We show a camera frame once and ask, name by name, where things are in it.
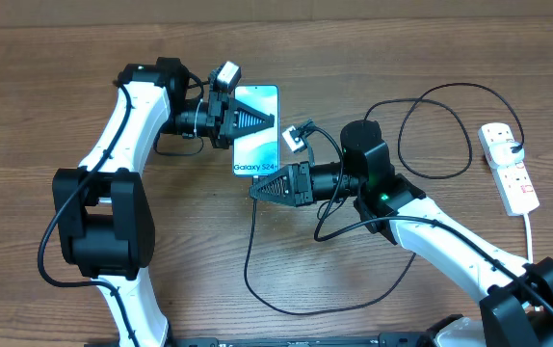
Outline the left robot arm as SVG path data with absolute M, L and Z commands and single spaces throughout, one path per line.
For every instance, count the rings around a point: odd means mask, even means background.
M 99 140 L 77 168 L 53 177 L 55 215 L 39 243 L 39 274 L 55 287 L 97 288 L 118 328 L 117 346 L 175 343 L 148 271 L 155 225 L 142 178 L 157 139 L 172 134 L 227 149 L 277 123 L 233 97 L 240 78 L 230 61 L 206 80 L 177 58 L 127 65 L 114 82 L 117 104 Z M 194 80 L 200 92 L 190 98 Z

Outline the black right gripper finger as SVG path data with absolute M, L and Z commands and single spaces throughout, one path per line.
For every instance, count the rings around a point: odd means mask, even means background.
M 290 167 L 253 180 L 249 194 L 255 199 L 287 198 L 291 193 Z
M 287 205 L 287 206 L 296 205 L 296 198 L 291 194 L 273 195 L 268 193 L 255 192 L 255 193 L 251 193 L 250 197 L 254 200 L 260 200 L 260 201 L 276 203 L 281 205 Z

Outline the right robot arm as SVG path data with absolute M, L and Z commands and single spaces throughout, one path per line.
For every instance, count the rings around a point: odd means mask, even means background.
M 290 206 L 353 197 L 359 224 L 429 261 L 478 306 L 480 320 L 451 315 L 419 346 L 553 346 L 553 259 L 538 263 L 493 246 L 396 173 L 379 124 L 348 123 L 336 163 L 283 167 L 250 187 L 254 200 Z

